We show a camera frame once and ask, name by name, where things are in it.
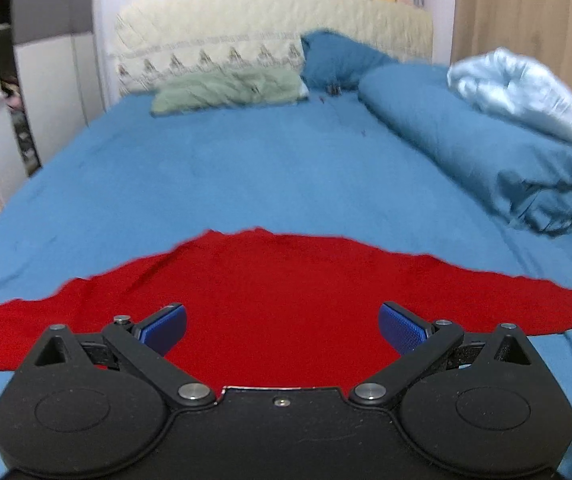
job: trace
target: bed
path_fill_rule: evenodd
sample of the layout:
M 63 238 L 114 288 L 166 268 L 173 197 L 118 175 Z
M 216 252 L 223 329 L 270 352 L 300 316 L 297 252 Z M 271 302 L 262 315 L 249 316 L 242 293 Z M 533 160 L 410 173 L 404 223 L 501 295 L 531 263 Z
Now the bed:
M 187 2 L 192 11 L 213 12 L 204 20 L 216 29 L 212 37 L 232 35 L 229 22 L 215 17 L 218 6 L 240 9 L 253 2 L 272 23 L 285 20 L 283 9 L 290 9 L 287 15 L 300 21 L 286 22 L 293 38 L 328 27 L 403 59 L 426 59 L 431 52 L 429 16 L 388 2 L 172 0 L 175 10 L 168 12 L 166 0 L 149 0 L 133 4 L 118 20 L 115 64 L 124 94 L 172 74 L 172 60 L 161 55 L 160 44 L 178 48 L 179 40 L 161 31 L 168 16 L 183 15 L 177 9 Z M 147 16 L 144 23 L 141 15 Z M 238 22 L 247 30 L 226 41 L 266 33 L 266 21 Z M 360 27 L 364 23 L 375 25 Z M 191 56 L 203 49 L 191 43 L 201 33 L 177 32 Z M 149 44 L 155 41 L 157 47 Z M 243 46 L 235 48 L 245 55 Z M 149 94 L 125 95 L 7 205 L 0 217 L 0 303 L 46 297 L 73 277 L 169 250 L 205 229 L 232 233 L 255 226 L 340 235 L 572 288 L 572 231 L 551 236 L 509 226 L 392 132 L 357 92 L 331 98 L 313 91 L 296 105 L 163 118 L 150 115 L 151 101 Z M 572 331 L 533 343 L 572 404 Z M 10 377 L 0 372 L 0 392 Z M 572 479 L 572 447 L 560 471 Z

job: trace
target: blue bed sheet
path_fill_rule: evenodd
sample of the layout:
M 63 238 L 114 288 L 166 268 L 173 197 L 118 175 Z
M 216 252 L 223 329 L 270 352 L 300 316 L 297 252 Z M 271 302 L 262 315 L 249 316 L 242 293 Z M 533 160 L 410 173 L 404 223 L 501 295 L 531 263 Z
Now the blue bed sheet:
M 150 104 L 124 98 L 10 201 L 0 217 L 0 302 L 43 298 L 207 228 L 253 226 L 572 288 L 572 233 L 508 227 L 354 92 L 165 118 L 150 117 Z M 572 331 L 534 343 L 572 403 Z M 9 376 L 0 373 L 0 391 Z M 572 478 L 572 448 L 561 471 Z

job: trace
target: white wardrobe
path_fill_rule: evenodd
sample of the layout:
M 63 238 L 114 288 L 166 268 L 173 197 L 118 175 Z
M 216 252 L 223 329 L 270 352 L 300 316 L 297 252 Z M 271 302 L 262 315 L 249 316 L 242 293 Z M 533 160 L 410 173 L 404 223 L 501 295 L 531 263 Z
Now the white wardrobe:
M 11 14 L 23 104 L 46 164 L 104 111 L 92 0 L 11 0 Z

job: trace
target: quilted fabric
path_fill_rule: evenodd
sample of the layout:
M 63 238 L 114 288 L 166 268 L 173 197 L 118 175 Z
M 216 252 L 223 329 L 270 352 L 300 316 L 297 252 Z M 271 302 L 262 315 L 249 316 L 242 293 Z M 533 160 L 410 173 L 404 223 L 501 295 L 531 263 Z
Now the quilted fabric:
M 149 91 L 186 72 L 301 70 L 300 37 L 317 28 L 400 60 L 432 56 L 430 14 L 384 0 L 140 0 L 115 25 L 120 92 Z

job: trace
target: headboard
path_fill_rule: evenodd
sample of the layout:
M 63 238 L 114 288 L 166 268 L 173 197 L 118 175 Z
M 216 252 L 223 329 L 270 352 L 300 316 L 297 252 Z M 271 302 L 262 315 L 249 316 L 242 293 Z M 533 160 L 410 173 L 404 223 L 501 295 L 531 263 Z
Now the headboard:
M 387 0 L 140 0 L 117 17 L 121 94 L 224 65 L 300 69 L 300 36 L 329 28 L 398 57 L 432 57 L 431 15 Z

